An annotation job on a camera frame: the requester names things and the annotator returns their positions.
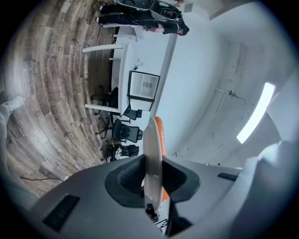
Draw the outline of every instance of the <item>hand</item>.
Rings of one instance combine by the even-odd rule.
[[[155,32],[156,28],[147,28],[146,31],[148,32]]]
[[[180,7],[181,6],[180,4],[185,2],[185,0],[175,0],[175,1],[177,1],[177,3],[174,5],[175,7]]]

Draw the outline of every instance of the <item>black pants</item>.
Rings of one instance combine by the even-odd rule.
[[[129,8],[124,5],[108,5],[103,6],[102,14],[106,13],[123,13],[122,15],[110,15],[99,18],[99,23],[117,23],[122,25],[146,25],[144,20],[153,19],[150,11],[137,11],[134,8]]]

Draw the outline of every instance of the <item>white pants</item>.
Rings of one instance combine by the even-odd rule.
[[[9,113],[5,104],[0,105],[0,176],[11,200],[21,208],[30,209],[38,200],[38,195],[30,191],[16,172],[8,170],[7,167],[6,138]]]

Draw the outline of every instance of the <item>black office chair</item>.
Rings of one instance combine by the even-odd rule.
[[[110,145],[110,148],[107,151],[106,156],[104,157],[104,159],[102,159],[102,161],[107,159],[109,156],[111,156],[111,159],[110,159],[111,162],[115,161],[116,160],[115,155],[116,155],[116,152],[119,148],[121,149],[121,156],[131,157],[131,156],[136,156],[136,155],[139,154],[139,147],[135,146],[133,144],[127,145],[127,146],[124,146],[124,145],[121,145],[121,144],[117,144],[116,146]]]
[[[128,118],[132,120],[136,120],[137,118],[142,117],[142,110],[132,110],[131,105],[128,105],[127,109],[125,110],[124,116],[127,116]]]
[[[114,128],[114,124],[113,124],[113,116],[111,115],[111,112],[110,112],[110,116],[111,116],[111,124],[112,124],[112,127],[109,127],[109,123],[110,123],[110,119],[109,119],[109,117],[106,117],[106,119],[107,119],[107,123],[104,121],[103,118],[99,118],[99,120],[101,120],[102,123],[103,123],[103,125],[104,125],[104,129],[103,129],[102,131],[100,131],[100,132],[96,132],[95,135],[99,135],[99,134],[105,132],[104,137],[101,137],[101,139],[105,139],[108,130],[113,130],[113,128]],[[128,120],[119,120],[119,119],[117,119],[117,120],[118,120],[118,121],[128,122]]]
[[[122,140],[127,140],[137,143],[138,140],[141,140],[143,136],[143,131],[139,129],[139,127],[127,126],[121,123],[119,119],[117,119],[114,123],[112,129],[112,138],[124,142]]]
[[[105,98],[101,99],[102,105],[113,107],[113,108],[118,108],[118,87],[115,87],[113,91],[111,92],[110,95],[106,95]]]

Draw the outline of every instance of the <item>cable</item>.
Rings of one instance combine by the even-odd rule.
[[[225,94],[226,94],[226,91],[224,92],[224,94],[223,94],[223,96],[222,96],[222,98],[221,98],[221,100],[220,100],[220,102],[219,102],[219,105],[218,105],[218,107],[217,107],[217,110],[216,110],[215,114],[217,113],[217,111],[218,111],[218,109],[219,109],[219,106],[220,106],[220,104],[221,104],[221,101],[222,101],[223,97],[225,96]]]
[[[230,90],[230,91],[228,92],[228,95],[229,95],[229,96],[236,97],[236,98],[238,98],[238,99],[241,99],[241,100],[242,100],[245,104],[247,104],[247,105],[255,106],[254,104],[252,104],[252,103],[246,101],[244,98],[242,98],[242,97],[240,97],[240,96],[237,96],[232,90]]]
[[[26,178],[26,177],[20,177],[20,178],[25,179],[25,180],[30,180],[30,181],[42,181],[42,180],[54,179],[54,180],[59,180],[59,181],[63,182],[63,180],[61,180],[59,178],[53,178],[53,177],[41,178],[41,179],[31,179],[31,178]]]

